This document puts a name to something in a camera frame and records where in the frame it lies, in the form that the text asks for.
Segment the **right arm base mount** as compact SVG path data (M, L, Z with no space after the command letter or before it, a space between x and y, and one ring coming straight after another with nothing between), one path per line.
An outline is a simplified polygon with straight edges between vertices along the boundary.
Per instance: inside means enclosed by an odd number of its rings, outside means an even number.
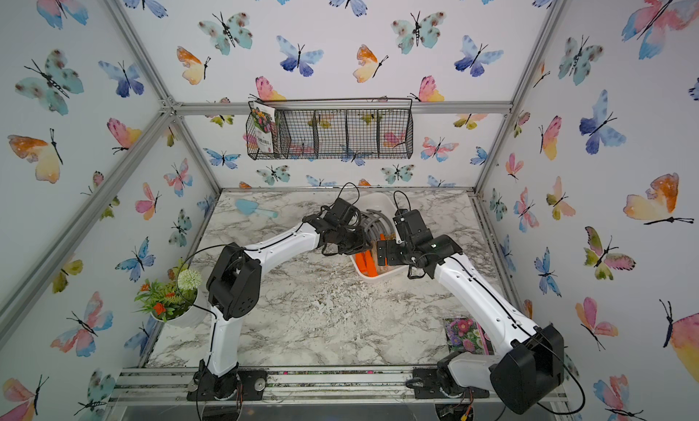
M434 366L413 368L404 385L416 399L487 398L491 395L487 361L487 356L454 352Z

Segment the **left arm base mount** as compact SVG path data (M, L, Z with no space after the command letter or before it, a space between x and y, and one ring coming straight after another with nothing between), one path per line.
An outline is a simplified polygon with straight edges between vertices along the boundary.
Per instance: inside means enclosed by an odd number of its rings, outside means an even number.
M214 375L205 360L187 385L187 401L262 401L267 387L268 372L263 369L233 370L219 377Z

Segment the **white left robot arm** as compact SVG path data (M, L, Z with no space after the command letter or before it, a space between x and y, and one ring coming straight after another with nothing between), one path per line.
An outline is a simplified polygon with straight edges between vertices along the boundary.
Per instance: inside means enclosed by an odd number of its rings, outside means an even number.
M214 322L210 334L208 370L224 377L238 367L243 317L260 300L262 279L269 271L298 255L336 246L337 255L356 255L371 247L360 223L362 213L343 217L308 215L291 230L253 245L223 247L207 282Z

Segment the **labelled wooden sickle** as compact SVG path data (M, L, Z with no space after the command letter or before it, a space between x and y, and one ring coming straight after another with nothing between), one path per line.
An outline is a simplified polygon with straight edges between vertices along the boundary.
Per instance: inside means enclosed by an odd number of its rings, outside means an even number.
M373 209L363 211L360 226L364 235L372 243L396 238L391 219L381 211Z

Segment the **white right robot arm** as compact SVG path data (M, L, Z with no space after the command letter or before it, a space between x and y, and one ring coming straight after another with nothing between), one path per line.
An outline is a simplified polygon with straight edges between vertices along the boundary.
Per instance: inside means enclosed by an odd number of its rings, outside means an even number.
M421 222L395 221L398 237L378 244L379 259L419 268L451 292L489 337L494 352L462 353L436 366L440 391L450 397L493 392L522 415L564 382L564 338L552 325L538 326L494 290L466 253L447 235L434 237Z

